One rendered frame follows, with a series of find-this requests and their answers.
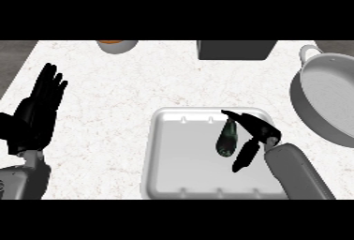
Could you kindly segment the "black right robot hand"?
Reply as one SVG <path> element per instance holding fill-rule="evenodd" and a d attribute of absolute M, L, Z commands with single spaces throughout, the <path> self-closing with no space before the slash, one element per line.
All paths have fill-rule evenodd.
<path fill-rule="evenodd" d="M 265 120 L 248 113 L 238 114 L 226 110 L 223 110 L 222 113 L 229 116 L 229 119 L 232 119 L 253 135 L 253 138 L 244 143 L 232 164 L 232 171 L 237 173 L 244 167 L 251 165 L 260 149 L 259 144 L 265 143 L 271 147 L 278 145 L 281 141 L 281 131 Z"/>

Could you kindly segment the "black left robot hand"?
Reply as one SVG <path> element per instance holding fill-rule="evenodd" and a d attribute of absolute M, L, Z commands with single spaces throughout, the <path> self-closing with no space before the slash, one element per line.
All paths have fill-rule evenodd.
<path fill-rule="evenodd" d="M 67 85 L 57 65 L 48 63 L 36 79 L 32 95 L 21 100 L 14 115 L 0 112 L 0 140 L 8 142 L 11 155 L 48 147 Z"/>

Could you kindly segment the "dark green eggplant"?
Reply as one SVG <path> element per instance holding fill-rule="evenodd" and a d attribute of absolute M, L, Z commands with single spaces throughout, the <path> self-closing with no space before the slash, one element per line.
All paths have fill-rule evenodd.
<path fill-rule="evenodd" d="M 238 143 L 237 123 L 232 119 L 228 119 L 216 143 L 216 150 L 222 157 L 228 158 L 234 155 L 237 143 Z"/>

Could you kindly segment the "white tray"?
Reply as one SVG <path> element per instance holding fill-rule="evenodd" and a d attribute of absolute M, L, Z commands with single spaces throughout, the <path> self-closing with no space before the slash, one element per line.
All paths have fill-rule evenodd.
<path fill-rule="evenodd" d="M 235 157 L 222 157 L 216 143 L 228 121 L 219 107 L 170 107 L 158 110 L 144 163 L 142 196 L 151 200 L 285 200 L 265 153 L 234 171 Z"/>

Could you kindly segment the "dark grey box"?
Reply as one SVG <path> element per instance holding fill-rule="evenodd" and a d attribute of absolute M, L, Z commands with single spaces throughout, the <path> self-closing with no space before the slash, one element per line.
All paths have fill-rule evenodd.
<path fill-rule="evenodd" d="M 276 40 L 198 40 L 200 60 L 266 60 Z"/>

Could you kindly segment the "white cup with orange content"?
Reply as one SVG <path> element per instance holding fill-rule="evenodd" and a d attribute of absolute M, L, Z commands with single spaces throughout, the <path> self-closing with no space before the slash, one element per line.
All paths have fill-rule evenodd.
<path fill-rule="evenodd" d="M 136 47 L 138 43 L 138 40 L 123 40 L 111 43 L 98 41 L 101 49 L 111 54 L 127 53 Z"/>

